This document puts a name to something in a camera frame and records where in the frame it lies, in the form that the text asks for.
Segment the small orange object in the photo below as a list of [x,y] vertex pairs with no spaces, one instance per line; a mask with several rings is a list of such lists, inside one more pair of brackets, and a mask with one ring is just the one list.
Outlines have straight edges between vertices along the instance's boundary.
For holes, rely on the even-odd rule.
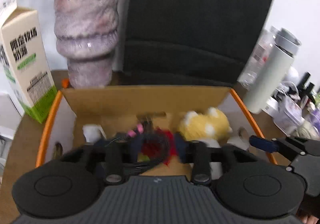
[[62,86],[62,88],[66,89],[66,88],[69,87],[69,85],[70,85],[70,82],[69,82],[69,79],[68,79],[68,78],[62,79],[62,81],[61,81],[61,86]]

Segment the yellow white plush toy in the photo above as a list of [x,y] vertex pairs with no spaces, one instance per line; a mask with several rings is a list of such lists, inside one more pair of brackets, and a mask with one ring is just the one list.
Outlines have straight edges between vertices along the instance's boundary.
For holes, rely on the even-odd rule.
[[239,128],[236,136],[231,136],[233,130],[227,116],[215,107],[208,108],[204,114],[190,111],[180,121],[175,134],[175,147],[181,161],[187,157],[187,142],[204,142],[207,147],[219,148],[228,143],[249,150],[249,135],[244,128]]

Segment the red fabric flower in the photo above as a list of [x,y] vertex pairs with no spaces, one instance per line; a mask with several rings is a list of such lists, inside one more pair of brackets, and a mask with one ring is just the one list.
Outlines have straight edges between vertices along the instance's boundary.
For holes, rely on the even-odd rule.
[[[168,166],[171,162],[171,159],[173,156],[177,155],[175,143],[174,143],[174,135],[173,133],[168,129],[161,129],[157,127],[155,129],[155,133],[165,137],[169,144],[169,152],[167,158],[163,161],[163,164]],[[156,158],[160,156],[161,152],[163,150],[163,145],[155,140],[150,141],[144,141],[141,147],[140,152],[138,153],[138,162],[145,162],[149,161],[153,158]]]

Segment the orange cardboard box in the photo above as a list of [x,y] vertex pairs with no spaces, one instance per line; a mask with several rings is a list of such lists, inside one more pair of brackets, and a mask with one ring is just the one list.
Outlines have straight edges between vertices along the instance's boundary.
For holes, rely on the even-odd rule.
[[50,109],[36,157],[40,167],[54,157],[57,145],[64,153],[85,143],[83,126],[100,125],[108,138],[151,122],[155,128],[176,132],[187,112],[215,107],[236,133],[244,128],[263,136],[236,91],[208,86],[109,86],[99,89],[62,89]]

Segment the white thermos bottle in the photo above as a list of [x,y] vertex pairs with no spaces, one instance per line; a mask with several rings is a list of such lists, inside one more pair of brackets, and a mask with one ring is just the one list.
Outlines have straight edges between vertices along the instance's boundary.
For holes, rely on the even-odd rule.
[[282,28],[277,32],[270,55],[243,98],[244,105],[251,113],[258,114],[265,107],[293,64],[300,46],[300,40],[287,29]]

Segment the clear water bottle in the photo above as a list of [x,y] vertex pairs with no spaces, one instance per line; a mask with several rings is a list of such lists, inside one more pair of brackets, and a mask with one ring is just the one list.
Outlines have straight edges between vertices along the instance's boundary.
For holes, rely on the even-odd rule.
[[273,48],[278,30],[271,26],[269,30],[263,29],[253,52],[238,78],[238,82],[248,90],[255,82],[260,70],[263,68]]

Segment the white green milk carton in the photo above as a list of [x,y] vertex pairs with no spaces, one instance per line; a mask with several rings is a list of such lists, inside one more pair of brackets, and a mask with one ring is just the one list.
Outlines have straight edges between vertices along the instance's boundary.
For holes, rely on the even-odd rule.
[[44,51],[38,12],[17,0],[1,6],[1,63],[24,112],[43,123],[57,94]]

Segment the black paper bag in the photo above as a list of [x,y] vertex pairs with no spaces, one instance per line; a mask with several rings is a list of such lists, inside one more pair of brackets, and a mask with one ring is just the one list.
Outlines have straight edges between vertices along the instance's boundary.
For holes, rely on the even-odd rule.
[[130,0],[123,70],[138,84],[232,86],[272,0]]

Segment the purple ceramic vase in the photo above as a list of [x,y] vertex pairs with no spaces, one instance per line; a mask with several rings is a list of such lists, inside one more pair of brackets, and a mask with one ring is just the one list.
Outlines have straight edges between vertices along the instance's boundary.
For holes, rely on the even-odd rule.
[[118,44],[118,0],[54,0],[56,50],[74,88],[107,86]]

